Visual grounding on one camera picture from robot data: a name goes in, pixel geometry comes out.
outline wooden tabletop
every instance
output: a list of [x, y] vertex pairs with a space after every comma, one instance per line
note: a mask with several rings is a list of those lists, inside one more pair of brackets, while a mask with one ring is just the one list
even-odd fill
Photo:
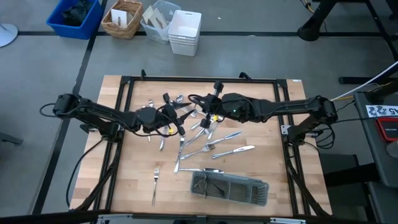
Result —
[[[114, 108], [118, 94], [121, 76], [105, 76], [98, 97], [98, 103]], [[305, 99], [303, 85], [300, 80], [287, 80], [290, 100]], [[188, 102], [189, 94], [207, 95], [213, 93], [214, 83], [195, 82], [134, 82], [130, 110], [134, 111], [148, 104], [152, 99], [155, 107], [164, 104], [162, 95], [169, 93], [171, 99], [178, 94], [184, 95], [184, 102]], [[124, 108], [126, 91], [121, 108]], [[275, 101], [274, 89], [271, 84], [259, 83], [224, 83], [222, 94], [236, 92], [245, 96]], [[308, 115], [294, 116], [295, 124], [304, 120]], [[200, 128], [190, 130], [190, 126], [201, 120], [189, 117], [183, 125], [187, 134], [186, 140], [191, 139]], [[162, 152], [159, 151], [160, 136], [152, 136], [151, 142], [147, 138], [137, 137], [133, 133], [124, 135], [123, 149], [120, 158], [117, 181], [114, 189], [112, 212], [123, 213], [163, 213], [163, 214], [191, 214], [191, 215], [240, 215], [240, 216], [292, 216], [287, 174], [282, 152], [282, 141], [277, 117], [272, 117], [266, 123], [244, 123], [226, 119], [220, 123], [212, 140], [222, 138], [236, 131], [242, 131], [238, 137], [216, 144], [211, 152], [197, 154], [181, 161], [184, 168], [215, 168], [226, 174], [241, 175], [261, 179], [269, 184], [268, 201], [265, 207], [250, 204], [217, 200], [193, 195], [190, 193], [191, 172], [180, 171], [174, 174], [175, 160], [178, 154], [179, 136], [167, 138]], [[99, 133], [90, 133], [85, 150], [89, 149], [100, 139]], [[315, 144], [314, 139], [306, 141]], [[202, 137], [183, 150], [183, 154], [199, 150], [206, 142]], [[247, 152], [211, 159], [212, 154], [230, 151], [237, 147], [254, 145], [256, 148]], [[71, 208], [79, 206], [85, 197], [98, 183], [103, 162], [106, 143], [101, 143], [82, 161], [75, 191], [71, 201]], [[318, 152], [311, 146], [300, 146], [300, 155], [306, 186], [322, 208], [331, 214], [328, 194], [323, 179], [322, 168]], [[155, 206], [151, 206], [154, 185], [154, 170], [160, 169], [157, 183]], [[298, 208], [303, 213], [299, 188], [296, 186]], [[104, 207], [106, 194], [101, 201]]]

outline blue plastic crate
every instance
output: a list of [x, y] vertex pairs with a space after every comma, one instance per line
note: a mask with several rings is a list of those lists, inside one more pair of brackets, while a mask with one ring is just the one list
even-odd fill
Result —
[[51, 13], [50, 17], [47, 19], [46, 23], [61, 37], [87, 40], [90, 38], [96, 26], [100, 23], [102, 15], [104, 14], [104, 9], [101, 7], [98, 0], [89, 0], [94, 2], [94, 4], [80, 27], [63, 25], [64, 19], [62, 11], [74, 6], [78, 1], [79, 0], [61, 0], [53, 13]]

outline cutlery tray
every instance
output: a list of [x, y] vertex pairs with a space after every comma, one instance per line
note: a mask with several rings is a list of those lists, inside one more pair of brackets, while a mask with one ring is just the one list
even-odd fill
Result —
[[269, 185], [261, 180], [231, 174], [217, 174], [196, 171], [192, 174], [191, 193], [207, 197], [221, 198], [234, 202], [265, 206]]

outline wicker basket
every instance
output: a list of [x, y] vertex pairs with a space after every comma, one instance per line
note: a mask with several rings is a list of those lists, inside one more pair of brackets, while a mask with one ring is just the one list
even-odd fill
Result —
[[[134, 15], [132, 20], [127, 25], [127, 28], [121, 28], [116, 24], [112, 23], [111, 10], [118, 9], [129, 12]], [[113, 37], [122, 39], [131, 39], [137, 32], [140, 24], [139, 21], [142, 17], [142, 3], [133, 0], [118, 0], [106, 13], [104, 19], [101, 22], [104, 30], [112, 35]]]

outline white cable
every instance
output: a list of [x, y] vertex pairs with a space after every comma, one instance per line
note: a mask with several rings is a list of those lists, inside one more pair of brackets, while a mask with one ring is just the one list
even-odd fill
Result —
[[382, 71], [380, 74], [378, 74], [375, 77], [373, 77], [371, 80], [367, 81], [366, 83], [363, 83], [362, 85], [356, 87], [355, 89], [353, 89], [351, 91], [348, 91], [348, 92], [346, 92], [346, 93], [344, 93], [344, 94], [342, 94], [340, 96], [337, 96], [336, 98], [332, 99], [331, 101], [335, 101], [338, 98], [341, 98], [341, 97], [343, 97], [345, 95], [348, 95], [348, 94], [350, 94], [350, 93], [352, 93], [352, 92], [354, 92], [354, 91], [366, 86], [367, 84], [373, 82], [373, 80], [375, 80], [375, 79], [379, 78], [380, 76], [384, 75], [388, 70], [390, 70], [392, 67], [396, 66], [397, 64], [398, 64], [398, 62], [393, 63], [392, 65], [390, 65], [390, 67], [386, 68], [384, 71]]

